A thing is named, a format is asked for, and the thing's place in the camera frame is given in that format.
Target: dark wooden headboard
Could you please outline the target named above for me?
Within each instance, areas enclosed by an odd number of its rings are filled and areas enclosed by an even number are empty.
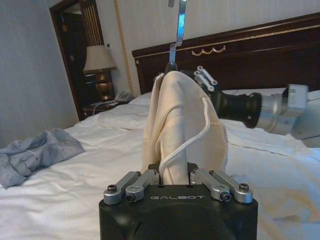
[[[132,51],[141,93],[165,70],[170,43]],[[320,89],[320,13],[184,40],[179,70],[202,65],[222,89]]]

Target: metal hook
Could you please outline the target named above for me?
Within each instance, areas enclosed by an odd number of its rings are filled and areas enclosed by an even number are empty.
[[[175,0],[169,0],[168,6],[172,8],[175,4]],[[169,63],[173,65],[176,62],[176,48],[182,45],[182,41],[185,33],[185,22],[186,22],[186,9],[187,0],[179,0],[179,10],[178,10],[178,22],[176,29],[176,40],[175,43],[170,45],[169,52]]]

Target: white wall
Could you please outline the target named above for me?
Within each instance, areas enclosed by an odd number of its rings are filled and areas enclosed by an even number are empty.
[[[49,5],[59,0],[47,0]],[[140,94],[132,50],[173,42],[177,31],[178,2],[168,0],[118,0],[129,57],[134,95]],[[117,70],[116,90],[128,89],[114,0],[96,0],[104,42],[110,43]],[[188,0],[184,39],[254,26],[319,12],[320,0]]]
[[[0,148],[78,121],[45,1],[0,1]]]

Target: beige drawstring bag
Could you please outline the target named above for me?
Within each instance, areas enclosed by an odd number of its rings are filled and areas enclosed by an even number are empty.
[[[157,76],[143,133],[141,171],[160,162],[163,184],[188,184],[187,162],[224,170],[227,152],[225,128],[198,84],[178,71]]]

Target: gold lamp base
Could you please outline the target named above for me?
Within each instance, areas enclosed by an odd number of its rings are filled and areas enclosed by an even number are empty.
[[[111,73],[108,70],[96,73],[96,89],[99,92],[100,99],[103,101],[113,100],[115,98],[114,89],[111,82]]]

